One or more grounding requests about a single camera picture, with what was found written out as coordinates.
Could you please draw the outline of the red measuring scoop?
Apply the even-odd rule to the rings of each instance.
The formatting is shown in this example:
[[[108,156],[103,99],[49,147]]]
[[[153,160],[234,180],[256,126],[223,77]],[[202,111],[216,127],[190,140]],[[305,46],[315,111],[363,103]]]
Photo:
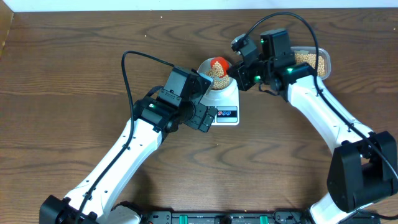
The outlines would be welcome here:
[[[229,69],[229,62],[223,57],[215,57],[210,62],[211,71],[218,78],[224,78],[227,76],[227,70]]]

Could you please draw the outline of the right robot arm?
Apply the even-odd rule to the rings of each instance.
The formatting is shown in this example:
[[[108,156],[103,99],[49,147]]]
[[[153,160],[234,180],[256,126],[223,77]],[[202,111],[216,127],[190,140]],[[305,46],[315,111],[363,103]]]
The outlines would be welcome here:
[[[298,63],[285,29],[261,34],[261,49],[245,34],[231,43],[242,60],[227,74],[242,91],[270,85],[269,93],[297,108],[329,147],[327,194],[309,209],[312,223],[340,223],[397,193],[397,146],[387,131],[375,133],[356,120],[315,75]]]

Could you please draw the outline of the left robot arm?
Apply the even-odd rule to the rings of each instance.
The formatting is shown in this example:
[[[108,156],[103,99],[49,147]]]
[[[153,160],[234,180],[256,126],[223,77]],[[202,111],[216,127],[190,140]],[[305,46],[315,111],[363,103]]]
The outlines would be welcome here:
[[[145,96],[119,139],[93,171],[63,199],[49,196],[40,207],[40,223],[140,223],[132,208],[116,199],[141,164],[180,124],[207,132],[217,110],[197,99],[183,101]]]

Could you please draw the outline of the white digital kitchen scale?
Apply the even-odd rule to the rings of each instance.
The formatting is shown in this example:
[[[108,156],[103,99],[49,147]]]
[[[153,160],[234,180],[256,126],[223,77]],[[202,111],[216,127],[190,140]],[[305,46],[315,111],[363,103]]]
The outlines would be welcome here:
[[[200,103],[217,109],[213,126],[236,126],[239,124],[239,90],[235,79],[230,86],[223,90],[210,90]]]

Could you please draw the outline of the white bowl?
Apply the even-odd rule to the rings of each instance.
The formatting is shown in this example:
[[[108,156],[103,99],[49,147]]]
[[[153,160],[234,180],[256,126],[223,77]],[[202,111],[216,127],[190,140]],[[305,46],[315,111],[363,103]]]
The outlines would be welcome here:
[[[211,71],[210,62],[213,58],[209,58],[205,60],[198,68],[199,73],[204,73],[213,79],[213,87],[212,90],[223,90],[232,84],[233,79],[227,74],[224,78],[216,77]]]

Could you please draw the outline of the clear plastic soybean container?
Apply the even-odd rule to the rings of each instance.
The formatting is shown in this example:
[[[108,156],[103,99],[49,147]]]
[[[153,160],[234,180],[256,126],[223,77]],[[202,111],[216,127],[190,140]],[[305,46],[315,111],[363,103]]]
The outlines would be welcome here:
[[[331,73],[331,59],[329,53],[322,48],[318,49],[316,53],[315,47],[291,47],[294,52],[296,63],[307,62],[313,68],[316,67],[318,62],[318,76],[325,80]]]

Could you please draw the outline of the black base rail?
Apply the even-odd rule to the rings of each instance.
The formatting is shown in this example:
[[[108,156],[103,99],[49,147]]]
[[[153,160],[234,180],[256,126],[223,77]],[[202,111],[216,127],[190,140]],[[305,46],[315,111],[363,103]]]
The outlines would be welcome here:
[[[309,213],[276,210],[262,213],[144,211],[129,202],[117,204],[107,223],[115,224],[311,224]]]

